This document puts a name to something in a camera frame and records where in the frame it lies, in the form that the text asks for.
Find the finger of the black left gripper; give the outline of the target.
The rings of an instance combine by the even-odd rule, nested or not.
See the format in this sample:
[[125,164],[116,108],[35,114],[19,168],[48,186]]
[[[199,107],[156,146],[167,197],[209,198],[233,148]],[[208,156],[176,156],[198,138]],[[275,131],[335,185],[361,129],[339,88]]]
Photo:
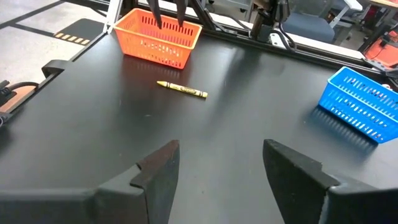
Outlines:
[[177,20],[180,27],[183,26],[183,22],[185,19],[185,13],[188,5],[188,0],[175,0],[174,1],[177,7]]
[[159,7],[159,0],[147,0],[147,3],[150,7],[150,10],[156,20],[156,24],[159,29],[162,28],[162,18],[161,18],[161,11]]

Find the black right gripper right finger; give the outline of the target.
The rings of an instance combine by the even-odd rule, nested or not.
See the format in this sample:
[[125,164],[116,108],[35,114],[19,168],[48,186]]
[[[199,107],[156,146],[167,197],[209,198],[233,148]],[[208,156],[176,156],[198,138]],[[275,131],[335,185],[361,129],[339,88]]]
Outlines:
[[266,176],[285,223],[397,223],[397,189],[377,189],[323,171],[273,139],[263,143]]

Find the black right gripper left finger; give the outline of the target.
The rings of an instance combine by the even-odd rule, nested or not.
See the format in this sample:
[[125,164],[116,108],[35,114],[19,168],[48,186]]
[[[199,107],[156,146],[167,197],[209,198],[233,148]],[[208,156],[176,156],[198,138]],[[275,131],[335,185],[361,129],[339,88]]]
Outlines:
[[97,187],[1,191],[1,223],[167,223],[180,144],[171,140]]

